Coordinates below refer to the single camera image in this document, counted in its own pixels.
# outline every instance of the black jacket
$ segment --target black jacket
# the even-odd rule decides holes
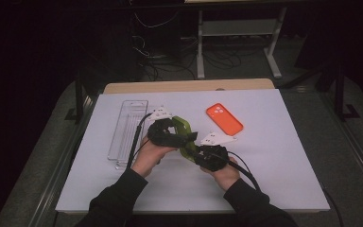
[[[88,214],[76,226],[123,226],[147,181],[127,169],[119,180],[91,200]],[[242,226],[297,226],[285,211],[269,204],[269,197],[257,192],[242,179],[234,183],[224,198],[236,212]]]

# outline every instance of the clear plastic tray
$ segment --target clear plastic tray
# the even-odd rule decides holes
[[[129,160],[129,154],[141,119],[147,114],[147,100],[126,100],[122,103],[116,129],[113,134],[108,159],[115,162],[116,169],[125,169]],[[141,130],[137,145],[143,138]]]

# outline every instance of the red phone case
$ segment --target red phone case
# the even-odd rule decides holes
[[[243,130],[243,124],[220,103],[209,107],[206,113],[228,135],[236,135]]]

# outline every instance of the green object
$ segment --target green object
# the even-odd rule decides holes
[[[187,136],[188,134],[191,133],[190,124],[186,120],[182,119],[181,117],[173,116],[172,122],[175,127],[176,134]],[[180,148],[180,151],[181,151],[181,155],[184,158],[195,163],[192,152],[197,152],[197,147],[194,144],[194,141],[188,142],[186,144],[185,148]]]

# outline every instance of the black cord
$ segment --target black cord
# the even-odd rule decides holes
[[[236,156],[243,164],[244,166],[246,167],[247,171],[249,173],[251,173],[250,169],[249,169],[249,166],[247,166],[247,164],[244,162],[244,160],[242,158],[240,158],[240,156],[238,156],[236,153],[233,153],[231,151],[228,151],[228,153],[231,153],[232,155]]]
[[[127,165],[127,168],[130,168],[131,167],[131,163],[132,163],[132,160],[133,160],[133,157],[134,157],[134,151],[135,151],[135,147],[137,146],[137,141],[138,141],[138,136],[140,136],[140,132],[141,132],[141,129],[143,128],[143,124],[144,124],[144,121],[147,119],[147,117],[149,117],[150,115],[152,115],[152,113],[148,113],[147,115],[145,115],[141,121],[140,121],[140,124],[138,124],[137,126],[137,130],[135,131],[135,134],[134,134],[134,139],[132,141],[132,146],[131,146],[131,150],[130,150],[130,153],[129,153],[129,160],[128,160],[128,165]]]
[[[238,164],[232,162],[231,160],[227,160],[217,154],[213,154],[213,153],[207,153],[207,154],[210,154],[210,155],[213,155],[225,162],[227,162],[230,166],[234,167],[235,169],[237,169],[238,171],[240,171],[241,173],[243,173],[251,182],[252,184],[254,185],[255,189],[259,192],[261,192],[261,188],[259,187],[259,184],[258,182],[255,180],[254,176],[248,172],[246,169],[244,169],[243,167],[239,166]]]
[[[147,139],[146,140],[146,142],[144,142],[144,144],[142,145],[142,146],[140,146],[140,148],[139,149],[137,149],[136,151],[135,151],[135,153],[132,155],[132,159],[134,159],[135,158],[135,156],[137,155],[137,153],[141,150],[141,148],[146,144],[146,143],[148,143],[148,141],[149,141],[149,139]]]
[[[325,187],[322,187],[322,191],[325,194],[325,196],[329,199],[329,201],[332,203],[332,205],[335,207],[340,227],[344,227],[343,217],[341,216],[340,211],[338,210],[338,207],[335,201],[333,200],[332,196],[329,194],[329,192],[326,190]]]

